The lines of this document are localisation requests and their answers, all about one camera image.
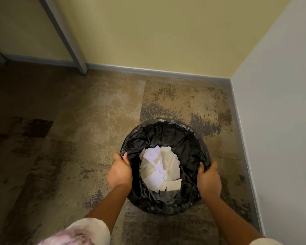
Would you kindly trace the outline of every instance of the round trash can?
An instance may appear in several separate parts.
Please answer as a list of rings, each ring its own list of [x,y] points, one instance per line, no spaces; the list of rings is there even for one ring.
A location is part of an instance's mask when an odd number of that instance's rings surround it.
[[[180,161],[181,189],[156,193],[148,190],[139,168],[139,154],[144,148],[170,146]],[[128,152],[132,169],[130,202],[139,209],[157,215],[175,215],[184,212],[200,201],[197,189],[199,163],[205,169],[211,165],[208,149],[201,136],[188,125],[168,118],[150,119],[132,130],[122,144],[120,155]]]

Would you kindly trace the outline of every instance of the shirt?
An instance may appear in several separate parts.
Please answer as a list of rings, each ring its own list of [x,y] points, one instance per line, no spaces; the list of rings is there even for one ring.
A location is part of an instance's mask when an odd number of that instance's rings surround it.
[[[110,231],[103,221],[83,218],[38,245],[109,245],[110,238]],[[269,238],[259,238],[250,245],[281,245],[281,243]]]

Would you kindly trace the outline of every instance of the person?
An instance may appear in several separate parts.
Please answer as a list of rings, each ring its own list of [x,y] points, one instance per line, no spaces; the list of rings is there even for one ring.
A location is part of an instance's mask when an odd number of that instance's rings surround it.
[[[112,188],[110,193],[85,218],[41,241],[40,245],[110,244],[114,224],[131,191],[132,172],[127,155],[125,153],[123,159],[118,153],[113,155],[114,161],[107,174],[108,184]],[[203,163],[200,163],[197,188],[228,245],[281,245],[263,237],[220,198],[222,186],[216,162],[206,172]]]

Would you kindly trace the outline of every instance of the white wall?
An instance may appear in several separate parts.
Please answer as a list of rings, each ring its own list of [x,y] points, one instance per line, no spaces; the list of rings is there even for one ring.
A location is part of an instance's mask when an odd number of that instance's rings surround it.
[[[292,0],[231,80],[265,235],[306,244],[306,0]]]

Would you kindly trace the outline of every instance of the person's right hand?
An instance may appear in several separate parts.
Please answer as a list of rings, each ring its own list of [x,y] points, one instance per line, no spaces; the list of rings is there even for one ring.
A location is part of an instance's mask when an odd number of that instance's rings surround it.
[[[197,188],[203,199],[210,196],[220,197],[221,194],[221,180],[217,171],[218,165],[212,162],[210,168],[204,172],[204,165],[199,164],[197,174]]]
[[[125,185],[130,191],[132,185],[132,172],[128,161],[128,153],[126,152],[123,157],[124,159],[122,159],[118,153],[113,154],[114,161],[107,174],[107,181],[111,188],[115,188],[117,185]]]

